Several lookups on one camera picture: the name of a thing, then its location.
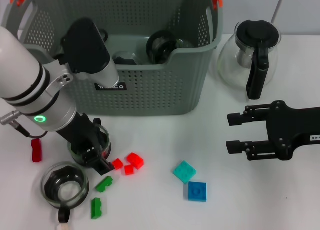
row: black coffee pot lid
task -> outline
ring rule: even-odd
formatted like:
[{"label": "black coffee pot lid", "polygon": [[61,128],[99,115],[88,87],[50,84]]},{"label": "black coffee pot lid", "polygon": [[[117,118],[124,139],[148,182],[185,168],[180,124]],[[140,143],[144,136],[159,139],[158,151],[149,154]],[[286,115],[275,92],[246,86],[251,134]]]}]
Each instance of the black coffee pot lid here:
[{"label": "black coffee pot lid", "polygon": [[270,22],[259,20],[246,20],[240,23],[236,30],[238,39],[245,45],[257,48],[258,43],[263,42],[268,48],[277,45],[279,41],[279,31]]}]

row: basket label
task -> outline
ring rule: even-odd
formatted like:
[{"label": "basket label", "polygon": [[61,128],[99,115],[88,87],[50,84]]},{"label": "basket label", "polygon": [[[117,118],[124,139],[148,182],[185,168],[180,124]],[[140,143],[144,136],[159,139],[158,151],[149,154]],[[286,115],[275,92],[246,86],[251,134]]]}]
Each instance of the basket label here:
[{"label": "basket label", "polygon": [[320,140],[320,135],[310,136],[310,141],[319,141],[319,140]]},{"label": "basket label", "polygon": [[127,85],[125,82],[118,82],[118,84],[116,84],[112,88],[105,88],[105,87],[99,85],[98,83],[95,83],[94,86],[97,91],[125,91],[125,90],[127,90]]}]

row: white table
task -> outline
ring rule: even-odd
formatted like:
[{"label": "white table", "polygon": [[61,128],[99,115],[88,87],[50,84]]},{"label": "white table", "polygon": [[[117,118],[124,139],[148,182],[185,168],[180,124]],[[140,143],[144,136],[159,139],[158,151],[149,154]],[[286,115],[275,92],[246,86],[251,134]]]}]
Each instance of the white table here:
[{"label": "white table", "polygon": [[[248,161],[229,155],[227,140],[266,140],[264,122],[230,127],[227,114],[247,104],[282,99],[295,108],[320,106],[320,36],[283,36],[274,79],[260,100],[226,86],[216,73],[216,58],[229,35],[224,35],[212,58],[197,108],[182,116],[102,117],[111,135],[109,159],[137,152],[145,166],[135,175],[113,171],[105,193],[94,186],[102,180],[87,170],[91,189],[85,202],[72,211],[71,229],[319,229],[320,146],[304,146],[287,162]],[[11,109],[0,103],[0,113]],[[21,123],[32,133],[42,131]],[[41,196],[40,178],[59,161],[71,160],[66,141],[55,133],[43,140],[43,161],[32,163],[30,140],[11,127],[0,127],[0,229],[55,229],[57,210]],[[207,182],[207,202],[186,200],[186,186],[172,170],[186,160],[196,170],[193,181]],[[91,220],[90,201],[100,197],[103,216]]]}]

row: cable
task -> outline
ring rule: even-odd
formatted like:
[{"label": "cable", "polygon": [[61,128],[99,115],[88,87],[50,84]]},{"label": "cable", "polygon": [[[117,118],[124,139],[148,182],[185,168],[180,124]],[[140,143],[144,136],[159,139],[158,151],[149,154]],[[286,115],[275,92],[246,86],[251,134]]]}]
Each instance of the cable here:
[{"label": "cable", "polygon": [[273,16],[272,16],[271,23],[274,23],[274,22],[275,22],[281,4],[282,4],[282,0],[279,0],[277,6],[276,6],[276,8],[275,8],[274,14],[273,14]]},{"label": "cable", "polygon": [[32,139],[40,139],[40,138],[43,138],[45,135],[47,135],[47,131],[46,132],[44,132],[44,134],[42,134],[42,135],[40,135],[40,136],[32,136],[32,135],[30,135],[29,137],[30,138],[32,138]]}]

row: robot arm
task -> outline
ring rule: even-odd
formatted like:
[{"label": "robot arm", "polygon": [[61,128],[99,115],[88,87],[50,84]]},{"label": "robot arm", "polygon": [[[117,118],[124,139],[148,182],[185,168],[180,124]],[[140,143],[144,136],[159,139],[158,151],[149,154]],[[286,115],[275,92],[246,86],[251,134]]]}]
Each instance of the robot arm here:
[{"label": "robot arm", "polygon": [[25,115],[43,130],[60,134],[87,166],[102,175],[113,169],[100,154],[104,133],[86,114],[77,112],[63,87],[80,74],[82,79],[90,78],[110,88],[118,83],[119,75],[92,20],[76,21],[62,45],[68,64],[60,65],[56,60],[42,65],[0,26],[0,97],[17,109],[2,118],[1,123],[9,123],[27,136],[28,132],[16,121],[21,114]]},{"label": "robot arm", "polygon": [[244,113],[228,114],[230,126],[265,121],[268,141],[227,141],[230,154],[246,153],[249,161],[290,160],[304,145],[320,144],[320,107],[294,109],[284,101],[246,106]]}]

